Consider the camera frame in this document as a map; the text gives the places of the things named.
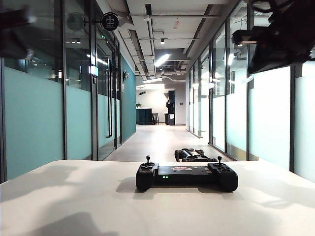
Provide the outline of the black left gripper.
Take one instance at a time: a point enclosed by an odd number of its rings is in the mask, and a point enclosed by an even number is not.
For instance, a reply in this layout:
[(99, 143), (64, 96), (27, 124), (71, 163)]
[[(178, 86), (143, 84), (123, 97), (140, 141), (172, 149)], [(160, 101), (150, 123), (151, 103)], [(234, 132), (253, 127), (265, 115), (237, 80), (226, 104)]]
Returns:
[(18, 27), (36, 21), (31, 8), (24, 5), (19, 10), (10, 10), (0, 14), (0, 56), (13, 59), (31, 59), (33, 50), (18, 31)]

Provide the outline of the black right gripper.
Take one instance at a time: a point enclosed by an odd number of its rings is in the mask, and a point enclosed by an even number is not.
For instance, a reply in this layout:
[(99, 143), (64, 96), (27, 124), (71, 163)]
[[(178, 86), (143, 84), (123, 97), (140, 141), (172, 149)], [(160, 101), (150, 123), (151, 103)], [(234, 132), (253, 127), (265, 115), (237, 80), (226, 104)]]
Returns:
[(315, 13), (312, 9), (289, 9), (267, 27), (237, 30), (237, 46), (256, 44), (248, 67), (250, 74), (315, 59)]

